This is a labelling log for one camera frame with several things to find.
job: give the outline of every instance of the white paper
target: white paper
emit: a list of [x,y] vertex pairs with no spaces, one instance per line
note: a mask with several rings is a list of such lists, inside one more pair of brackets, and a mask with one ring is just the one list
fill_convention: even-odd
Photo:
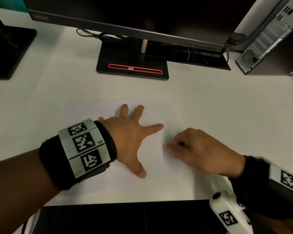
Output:
[[[87,118],[97,120],[100,116],[104,119],[119,116],[120,108],[123,104],[128,104],[129,116],[132,115],[138,105],[145,107],[139,121],[142,126],[157,123],[163,123],[165,126],[160,132],[145,138],[138,150],[138,159],[147,171],[145,179],[177,173],[186,169],[186,166],[165,148],[165,144],[172,141],[174,136],[181,131],[167,95],[101,101],[68,101],[64,107],[64,126],[73,125]],[[104,173],[73,186],[69,191],[63,191],[60,196],[76,196],[102,192],[139,181],[141,179],[132,174],[125,165],[115,161],[110,164],[110,167]]]

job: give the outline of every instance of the desk surface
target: desk surface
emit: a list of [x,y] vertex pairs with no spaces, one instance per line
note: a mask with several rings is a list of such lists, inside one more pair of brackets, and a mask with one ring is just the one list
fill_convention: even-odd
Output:
[[[266,157],[293,173],[290,77],[245,76],[236,53],[231,71],[168,62],[168,81],[98,74],[98,39],[16,11],[0,9],[0,18],[38,31],[13,77],[0,81],[0,160],[35,149],[62,129],[65,101],[169,94],[183,128],[205,130],[241,154]],[[225,184],[220,176],[184,172],[48,204],[207,199],[212,182]]]

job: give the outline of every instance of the computer monitor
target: computer monitor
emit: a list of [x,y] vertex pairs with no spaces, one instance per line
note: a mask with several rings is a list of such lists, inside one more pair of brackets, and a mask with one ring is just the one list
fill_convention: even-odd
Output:
[[216,53],[255,1],[24,0],[36,21]]

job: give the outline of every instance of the monitor stand base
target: monitor stand base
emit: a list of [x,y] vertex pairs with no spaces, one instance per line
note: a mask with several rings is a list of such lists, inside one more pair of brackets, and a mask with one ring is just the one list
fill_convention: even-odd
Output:
[[12,44],[18,47],[14,48],[12,44],[0,39],[0,79],[10,79],[12,77],[28,47],[37,35],[37,31],[34,29],[5,27],[12,33],[10,38]]
[[141,53],[142,39],[130,38],[127,43],[103,42],[97,72],[138,78],[168,80],[164,57]]

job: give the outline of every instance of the hand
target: hand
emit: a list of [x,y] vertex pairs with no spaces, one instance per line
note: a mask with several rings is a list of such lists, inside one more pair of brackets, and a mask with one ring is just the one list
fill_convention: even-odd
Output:
[[138,149],[147,136],[155,134],[164,128],[163,124],[141,126],[139,119],[143,110],[144,106],[138,106],[133,116],[128,118],[128,105],[124,104],[121,106],[119,117],[111,117],[106,120],[103,117],[98,118],[98,121],[102,123],[114,140],[117,149],[117,160],[125,164],[140,178],[145,178],[147,172],[138,160]]
[[202,130],[188,128],[177,134],[167,149],[194,169],[210,174],[239,177],[245,157],[236,153]]

